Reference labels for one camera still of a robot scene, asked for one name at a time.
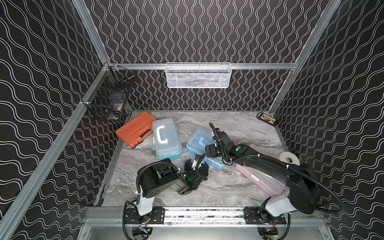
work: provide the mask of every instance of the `white box handle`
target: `white box handle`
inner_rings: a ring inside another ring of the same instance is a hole
[[[158,126],[158,127],[156,128],[156,137],[157,137],[157,141],[158,141],[159,143],[168,143],[168,139],[167,139],[167,138],[166,138],[165,140],[161,140],[161,137],[160,137],[160,129],[163,129],[163,128],[165,128],[164,125],[162,125],[162,126]]]

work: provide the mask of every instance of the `box lid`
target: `box lid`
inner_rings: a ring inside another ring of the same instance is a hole
[[[197,152],[198,154],[205,153],[205,146],[215,144],[210,131],[204,128],[198,128],[194,131],[187,142],[187,148]]]
[[[157,156],[164,157],[181,151],[176,125],[172,118],[153,121],[152,129]]]

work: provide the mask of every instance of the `metal mounting plate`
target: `metal mounting plate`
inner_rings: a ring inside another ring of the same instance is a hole
[[[165,209],[162,207],[153,207],[152,216],[153,219],[148,224],[163,224],[164,223]],[[128,208],[126,211],[127,217],[125,218],[126,224],[139,224],[139,214],[136,208]]]
[[[244,208],[244,219],[245,219],[245,224],[247,225],[264,225],[262,221],[259,220],[259,214],[257,213],[259,211],[259,207],[245,207]],[[276,224],[281,225],[281,224],[286,224],[284,214],[281,214],[276,218]]]

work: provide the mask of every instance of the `white tape roll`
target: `white tape roll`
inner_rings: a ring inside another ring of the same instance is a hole
[[[291,152],[281,152],[279,154],[279,160],[289,164],[300,165],[300,160]]]

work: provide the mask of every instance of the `black wavy-patterned wall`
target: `black wavy-patterned wall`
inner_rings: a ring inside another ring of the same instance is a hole
[[[327,219],[337,240],[384,239],[383,63],[384,1],[345,0],[277,112],[289,149],[344,202]]]
[[[268,110],[289,70],[234,70],[228,88],[168,88],[164,71],[139,71],[129,102],[140,110]]]
[[[70,0],[0,0],[0,219],[100,68]]]
[[[292,63],[327,0],[86,0],[115,63]]]
[[[86,113],[12,239],[76,239],[117,145],[115,131],[124,122],[97,121]]]

